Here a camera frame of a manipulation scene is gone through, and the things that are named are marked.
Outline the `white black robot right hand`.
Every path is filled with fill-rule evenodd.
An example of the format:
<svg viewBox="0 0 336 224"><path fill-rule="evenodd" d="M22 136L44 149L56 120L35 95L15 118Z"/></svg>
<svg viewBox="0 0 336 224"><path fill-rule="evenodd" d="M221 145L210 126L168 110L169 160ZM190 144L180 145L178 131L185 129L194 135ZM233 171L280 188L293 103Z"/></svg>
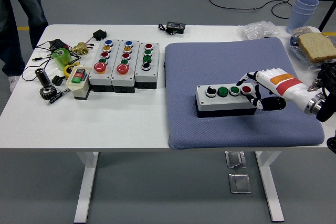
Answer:
<svg viewBox="0 0 336 224"><path fill-rule="evenodd" d="M286 102L294 102L301 111L307 114L311 113L310 101L320 93L319 91L309 92L304 83L281 68L246 73L236 85L240 86L248 79L254 80L271 93L284 98Z"/></svg>

